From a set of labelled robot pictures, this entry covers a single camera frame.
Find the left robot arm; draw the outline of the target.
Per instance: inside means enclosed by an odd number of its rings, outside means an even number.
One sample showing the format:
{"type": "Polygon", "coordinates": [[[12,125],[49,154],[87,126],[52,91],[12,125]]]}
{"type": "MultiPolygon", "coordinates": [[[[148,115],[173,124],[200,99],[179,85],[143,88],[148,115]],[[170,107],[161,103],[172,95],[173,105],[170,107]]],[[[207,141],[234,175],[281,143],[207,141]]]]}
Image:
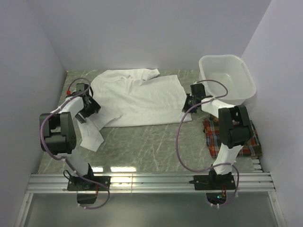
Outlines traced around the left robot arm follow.
{"type": "Polygon", "coordinates": [[[64,160],[79,178],[78,183],[84,190],[91,190],[96,179],[90,164],[76,150],[77,137],[73,119],[86,123],[99,110],[100,105],[93,99],[90,83],[78,83],[74,92],[67,90],[66,99],[61,106],[51,113],[39,116],[42,150],[55,160],[64,160]]]}

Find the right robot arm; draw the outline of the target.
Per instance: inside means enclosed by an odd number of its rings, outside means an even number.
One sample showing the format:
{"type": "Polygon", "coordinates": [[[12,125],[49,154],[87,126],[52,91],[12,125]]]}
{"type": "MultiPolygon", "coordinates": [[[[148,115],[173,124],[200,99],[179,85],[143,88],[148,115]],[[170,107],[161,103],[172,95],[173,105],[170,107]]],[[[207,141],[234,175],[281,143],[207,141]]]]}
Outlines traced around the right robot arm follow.
{"type": "Polygon", "coordinates": [[[219,120],[219,137],[221,146],[215,162],[213,163],[214,174],[209,176],[209,185],[219,189],[225,184],[225,177],[232,172],[232,164],[244,145],[253,136],[251,121],[247,108],[243,105],[231,105],[220,100],[228,95],[228,89],[219,83],[225,90],[220,96],[207,95],[202,83],[190,86],[191,93],[187,94],[183,112],[195,113],[200,107],[219,120]]]}

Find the white long sleeve shirt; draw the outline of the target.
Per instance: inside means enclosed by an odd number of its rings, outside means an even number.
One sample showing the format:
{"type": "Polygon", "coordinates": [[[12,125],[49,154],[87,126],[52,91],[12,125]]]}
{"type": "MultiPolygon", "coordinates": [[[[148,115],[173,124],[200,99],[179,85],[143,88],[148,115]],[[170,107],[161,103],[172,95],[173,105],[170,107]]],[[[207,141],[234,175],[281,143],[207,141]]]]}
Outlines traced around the white long sleeve shirt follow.
{"type": "Polygon", "coordinates": [[[186,93],[177,75],[161,76],[157,69],[107,70],[91,82],[98,113],[79,123],[80,146],[97,151],[104,127],[132,127],[191,120],[182,111],[186,93]]]}

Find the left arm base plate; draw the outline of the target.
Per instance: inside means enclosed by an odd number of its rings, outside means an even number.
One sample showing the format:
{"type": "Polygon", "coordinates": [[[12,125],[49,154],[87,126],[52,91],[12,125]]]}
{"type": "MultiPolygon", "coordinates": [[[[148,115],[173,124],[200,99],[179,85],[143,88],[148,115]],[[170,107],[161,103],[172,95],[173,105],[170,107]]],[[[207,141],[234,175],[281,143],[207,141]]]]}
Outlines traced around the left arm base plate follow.
{"type": "MultiPolygon", "coordinates": [[[[93,180],[95,182],[103,184],[107,188],[110,187],[110,180],[111,180],[110,176],[95,176],[93,180]]],[[[67,185],[67,191],[96,191],[97,188],[99,191],[106,191],[104,187],[99,186],[98,184],[84,181],[83,179],[75,176],[72,176],[69,179],[67,185]]]]}

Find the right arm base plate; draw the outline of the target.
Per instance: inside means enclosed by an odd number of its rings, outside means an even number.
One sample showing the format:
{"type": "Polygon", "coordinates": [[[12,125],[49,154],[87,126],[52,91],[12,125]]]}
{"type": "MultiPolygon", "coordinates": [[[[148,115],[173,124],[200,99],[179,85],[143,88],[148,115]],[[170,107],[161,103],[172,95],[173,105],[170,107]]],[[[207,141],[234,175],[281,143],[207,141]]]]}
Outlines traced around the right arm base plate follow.
{"type": "Polygon", "coordinates": [[[194,185],[196,191],[215,191],[215,190],[234,190],[236,183],[233,175],[195,175],[193,180],[189,181],[194,185]]]}

